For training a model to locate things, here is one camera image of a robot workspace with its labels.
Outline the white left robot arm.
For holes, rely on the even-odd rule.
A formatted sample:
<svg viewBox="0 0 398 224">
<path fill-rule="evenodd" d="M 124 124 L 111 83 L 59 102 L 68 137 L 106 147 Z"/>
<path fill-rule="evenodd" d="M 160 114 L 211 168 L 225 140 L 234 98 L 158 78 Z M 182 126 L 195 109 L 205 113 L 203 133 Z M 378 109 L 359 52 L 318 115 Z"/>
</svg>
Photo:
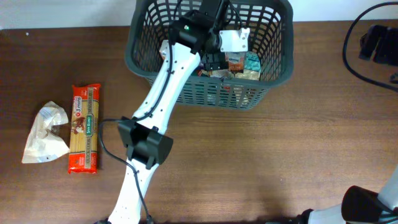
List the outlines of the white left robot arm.
<svg viewBox="0 0 398 224">
<path fill-rule="evenodd" d="M 116 120 L 127 158 L 111 157 L 126 166 L 126 174 L 107 223 L 139 223 L 141 212 L 153 223 L 144 197 L 172 148 L 173 139 L 165 135 L 171 112 L 201 53 L 221 49 L 219 33 L 232 8 L 230 1 L 203 1 L 170 23 L 166 56 L 150 92 L 132 118 Z"/>
</svg>

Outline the tan snack bag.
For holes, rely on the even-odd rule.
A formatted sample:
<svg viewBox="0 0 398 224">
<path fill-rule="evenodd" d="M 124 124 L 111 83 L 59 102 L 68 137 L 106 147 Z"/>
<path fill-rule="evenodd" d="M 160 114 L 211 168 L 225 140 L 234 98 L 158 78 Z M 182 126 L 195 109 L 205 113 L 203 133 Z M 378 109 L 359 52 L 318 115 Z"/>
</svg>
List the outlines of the tan snack bag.
<svg viewBox="0 0 398 224">
<path fill-rule="evenodd" d="M 50 162 L 70 152 L 65 141 L 52 131 L 53 127 L 69 122 L 65 110 L 49 101 L 37 113 L 24 148 L 21 162 L 36 164 Z"/>
</svg>

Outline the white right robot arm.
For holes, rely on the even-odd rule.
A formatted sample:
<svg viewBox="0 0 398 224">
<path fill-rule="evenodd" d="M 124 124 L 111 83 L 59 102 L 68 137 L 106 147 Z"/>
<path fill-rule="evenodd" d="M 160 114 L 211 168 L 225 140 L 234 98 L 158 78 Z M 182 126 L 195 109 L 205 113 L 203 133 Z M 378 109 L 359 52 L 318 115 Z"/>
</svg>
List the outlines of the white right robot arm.
<svg viewBox="0 0 398 224">
<path fill-rule="evenodd" d="M 396 28 L 371 26 L 360 46 L 360 59 L 397 66 Z M 308 209 L 289 223 L 397 223 L 397 171 L 379 193 L 353 185 L 340 204 L 323 210 Z"/>
</svg>

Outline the orange San Remo spaghetti pack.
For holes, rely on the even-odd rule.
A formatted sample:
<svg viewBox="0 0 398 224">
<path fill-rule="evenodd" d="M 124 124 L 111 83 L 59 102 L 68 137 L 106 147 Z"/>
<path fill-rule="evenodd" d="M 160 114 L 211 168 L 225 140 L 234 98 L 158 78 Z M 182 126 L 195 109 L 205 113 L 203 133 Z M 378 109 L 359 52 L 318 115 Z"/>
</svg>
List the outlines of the orange San Remo spaghetti pack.
<svg viewBox="0 0 398 224">
<path fill-rule="evenodd" d="M 97 173 L 99 83 L 72 86 L 70 152 L 68 173 Z"/>
</svg>

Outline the beige paper snack pouch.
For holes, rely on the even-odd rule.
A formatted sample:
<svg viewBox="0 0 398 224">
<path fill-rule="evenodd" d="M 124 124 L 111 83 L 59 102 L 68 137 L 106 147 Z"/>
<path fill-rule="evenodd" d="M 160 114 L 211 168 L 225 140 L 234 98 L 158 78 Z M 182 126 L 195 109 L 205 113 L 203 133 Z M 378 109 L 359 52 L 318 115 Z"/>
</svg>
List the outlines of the beige paper snack pouch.
<svg viewBox="0 0 398 224">
<path fill-rule="evenodd" d="M 198 72 L 198 76 L 210 77 L 210 78 L 220 78 L 220 79 L 223 79 L 223 78 L 224 79 L 240 78 L 240 79 L 245 79 L 245 80 L 259 80 L 260 79 L 260 73 L 252 71 L 252 70 L 244 70 L 243 73 L 241 73 L 241 72 L 233 73 L 233 72 L 229 71 L 228 69 L 213 70 L 213 71 L 200 70 Z"/>
</svg>

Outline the mint green wipes pack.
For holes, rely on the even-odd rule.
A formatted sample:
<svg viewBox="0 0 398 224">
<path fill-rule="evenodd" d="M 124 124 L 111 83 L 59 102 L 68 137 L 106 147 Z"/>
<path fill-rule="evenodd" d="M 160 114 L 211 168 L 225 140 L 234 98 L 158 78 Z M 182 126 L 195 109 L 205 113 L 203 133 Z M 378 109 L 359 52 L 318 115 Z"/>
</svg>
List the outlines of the mint green wipes pack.
<svg viewBox="0 0 398 224">
<path fill-rule="evenodd" d="M 246 52 L 244 58 L 244 69 L 254 72 L 261 71 L 261 62 L 259 60 L 258 54 L 254 52 Z"/>
</svg>

